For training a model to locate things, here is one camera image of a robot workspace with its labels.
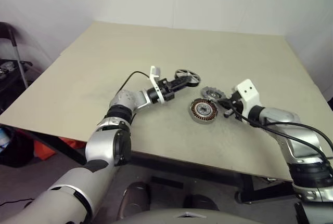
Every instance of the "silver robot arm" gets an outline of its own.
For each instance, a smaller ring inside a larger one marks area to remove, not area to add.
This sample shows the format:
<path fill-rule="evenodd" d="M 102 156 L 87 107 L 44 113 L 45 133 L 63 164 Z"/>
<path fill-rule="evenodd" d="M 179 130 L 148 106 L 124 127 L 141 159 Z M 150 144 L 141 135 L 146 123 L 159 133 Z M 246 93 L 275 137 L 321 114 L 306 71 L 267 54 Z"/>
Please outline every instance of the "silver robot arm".
<path fill-rule="evenodd" d="M 159 69 L 151 67 L 153 88 L 119 91 L 86 145 L 87 163 L 65 173 L 23 211 L 3 223 L 90 223 L 111 184 L 115 167 L 130 159 L 133 115 L 151 104 L 173 99 L 182 88 L 200 83 L 195 73 L 182 71 L 168 82 L 159 80 Z"/>
<path fill-rule="evenodd" d="M 229 109 L 224 114 L 225 117 L 229 117 L 236 110 L 241 114 L 241 116 L 236 114 L 236 119 L 246 124 L 254 127 L 258 127 L 257 124 L 267 126 L 272 130 L 301 139 L 322 151 L 315 132 L 304 127 L 288 125 L 288 122 L 301 123 L 296 114 L 263 107 L 259 93 L 250 80 L 245 80 L 234 87 L 232 96 L 227 100 L 223 99 L 220 104 Z M 333 221 L 333 170 L 328 160 L 324 160 L 309 146 L 269 131 L 267 133 L 279 144 L 289 167 L 296 197 L 302 201 L 301 208 L 297 209 L 298 214 L 307 216 L 308 223 L 331 223 Z"/>

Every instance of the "white wall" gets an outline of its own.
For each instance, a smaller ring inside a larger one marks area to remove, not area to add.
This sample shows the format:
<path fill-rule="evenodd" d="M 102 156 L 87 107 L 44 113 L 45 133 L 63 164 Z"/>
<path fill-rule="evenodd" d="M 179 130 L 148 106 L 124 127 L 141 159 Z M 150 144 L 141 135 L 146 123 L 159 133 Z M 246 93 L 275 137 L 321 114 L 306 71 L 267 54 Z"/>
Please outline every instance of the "white wall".
<path fill-rule="evenodd" d="M 333 96 L 331 0 L 0 0 L 0 21 L 18 27 L 22 56 L 33 60 L 40 70 L 47 68 L 94 19 L 281 34 L 324 96 Z"/>

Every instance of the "copper coil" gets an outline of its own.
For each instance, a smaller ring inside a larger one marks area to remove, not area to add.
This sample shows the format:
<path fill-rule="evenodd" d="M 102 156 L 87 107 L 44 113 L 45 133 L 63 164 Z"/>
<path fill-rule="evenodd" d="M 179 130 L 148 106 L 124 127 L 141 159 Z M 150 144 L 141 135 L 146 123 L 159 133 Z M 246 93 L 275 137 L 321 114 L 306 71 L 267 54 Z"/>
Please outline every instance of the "copper coil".
<path fill-rule="evenodd" d="M 211 111 L 208 113 L 207 116 L 202 116 L 202 115 L 197 113 L 196 107 L 198 106 L 198 104 L 201 104 L 201 103 L 207 104 L 210 107 Z M 197 121 L 198 123 L 210 123 L 215 119 L 215 117 L 217 115 L 217 107 L 213 102 L 211 102 L 207 99 L 198 98 L 198 99 L 195 99 L 191 103 L 190 113 L 193 115 L 193 117 L 197 118 L 198 120 L 201 120 L 201 121 Z"/>

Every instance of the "red object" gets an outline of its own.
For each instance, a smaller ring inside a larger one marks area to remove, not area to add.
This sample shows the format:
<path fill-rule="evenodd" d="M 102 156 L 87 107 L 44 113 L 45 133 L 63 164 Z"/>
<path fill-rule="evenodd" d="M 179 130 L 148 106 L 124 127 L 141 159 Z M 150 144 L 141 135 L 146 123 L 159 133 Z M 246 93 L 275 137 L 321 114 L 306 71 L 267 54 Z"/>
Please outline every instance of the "red object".
<path fill-rule="evenodd" d="M 85 146 L 85 142 L 77 141 L 70 138 L 65 137 L 59 137 L 62 141 L 67 143 L 70 147 L 73 149 L 80 149 Z M 41 142 L 38 142 L 34 140 L 34 153 L 35 156 L 39 157 L 42 160 L 48 159 L 50 156 L 53 156 L 56 152 L 52 149 L 50 149 L 48 146 L 42 144 Z"/>

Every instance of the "beige tabletop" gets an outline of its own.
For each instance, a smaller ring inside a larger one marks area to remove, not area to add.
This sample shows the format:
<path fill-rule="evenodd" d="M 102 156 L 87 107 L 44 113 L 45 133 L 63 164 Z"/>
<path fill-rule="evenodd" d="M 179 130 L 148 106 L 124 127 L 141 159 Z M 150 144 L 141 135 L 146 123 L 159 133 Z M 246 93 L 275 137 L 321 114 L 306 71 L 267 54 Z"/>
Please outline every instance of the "beige tabletop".
<path fill-rule="evenodd" d="M 305 124 L 333 138 L 333 114 L 282 36 L 176 30 L 93 23 L 0 116 L 0 123 L 88 141 L 110 99 L 135 70 L 161 68 L 198 73 L 202 83 L 175 99 L 140 112 L 132 126 L 132 149 L 247 174 L 290 179 L 276 141 L 265 132 L 222 114 L 210 125 L 195 123 L 188 106 L 205 86 L 231 93 L 246 78 L 261 102 L 295 112 Z M 149 89 L 135 74 L 130 90 Z M 327 156 L 328 145 L 321 140 Z"/>

